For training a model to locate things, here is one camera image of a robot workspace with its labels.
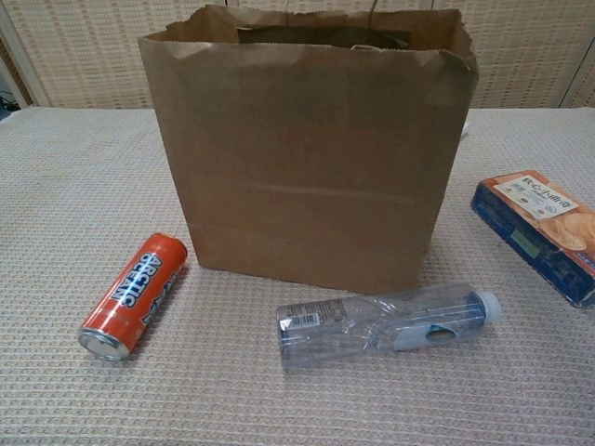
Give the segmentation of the clear plastic bottle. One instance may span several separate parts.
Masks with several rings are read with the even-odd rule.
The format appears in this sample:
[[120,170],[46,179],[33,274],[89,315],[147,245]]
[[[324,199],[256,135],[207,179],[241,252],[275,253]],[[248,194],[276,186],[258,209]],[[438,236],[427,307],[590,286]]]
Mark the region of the clear plastic bottle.
[[501,315],[495,294],[463,282],[280,306],[276,327],[281,364],[290,370],[368,351],[467,341]]

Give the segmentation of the blue orange biscuit box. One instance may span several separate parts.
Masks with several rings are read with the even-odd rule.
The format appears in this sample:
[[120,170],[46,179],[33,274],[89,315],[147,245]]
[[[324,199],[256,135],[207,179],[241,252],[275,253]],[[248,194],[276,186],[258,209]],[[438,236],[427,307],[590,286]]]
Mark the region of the blue orange biscuit box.
[[576,308],[595,308],[595,209],[536,170],[480,181],[471,209]]

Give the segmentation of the brown paper bag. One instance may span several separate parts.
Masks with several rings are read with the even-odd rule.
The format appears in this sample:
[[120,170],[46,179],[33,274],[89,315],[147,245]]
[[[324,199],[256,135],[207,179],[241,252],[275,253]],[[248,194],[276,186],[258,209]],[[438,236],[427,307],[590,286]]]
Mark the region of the brown paper bag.
[[460,11],[208,5],[138,44],[202,267],[416,284],[479,78]]

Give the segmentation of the orange soda can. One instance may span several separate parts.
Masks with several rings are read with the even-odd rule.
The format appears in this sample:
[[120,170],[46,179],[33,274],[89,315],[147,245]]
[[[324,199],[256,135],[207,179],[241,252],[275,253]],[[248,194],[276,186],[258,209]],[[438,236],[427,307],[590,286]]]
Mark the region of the orange soda can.
[[132,256],[77,331],[80,345],[106,361],[126,359],[187,260],[176,237],[154,233]]

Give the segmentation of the white woven tablecloth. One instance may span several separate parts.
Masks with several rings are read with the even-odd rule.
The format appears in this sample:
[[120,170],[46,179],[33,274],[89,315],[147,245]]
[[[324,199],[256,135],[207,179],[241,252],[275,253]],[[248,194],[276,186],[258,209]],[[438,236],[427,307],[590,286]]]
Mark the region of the white woven tablecloth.
[[127,361],[76,331],[151,234],[189,240],[152,111],[0,122],[0,446],[595,446],[595,310],[570,306],[471,210],[535,169],[595,208],[595,109],[469,113],[422,283],[503,316],[465,344],[285,372],[274,312],[339,291],[190,257]]

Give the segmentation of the bamboo folding screen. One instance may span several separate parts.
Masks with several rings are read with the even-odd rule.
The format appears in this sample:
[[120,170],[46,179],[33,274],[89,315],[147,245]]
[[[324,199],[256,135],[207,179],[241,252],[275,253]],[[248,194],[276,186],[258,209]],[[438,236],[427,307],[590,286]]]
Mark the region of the bamboo folding screen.
[[474,107],[595,107],[595,0],[0,0],[0,61],[37,106],[148,108],[138,39],[210,4],[299,13],[455,8],[480,69]]

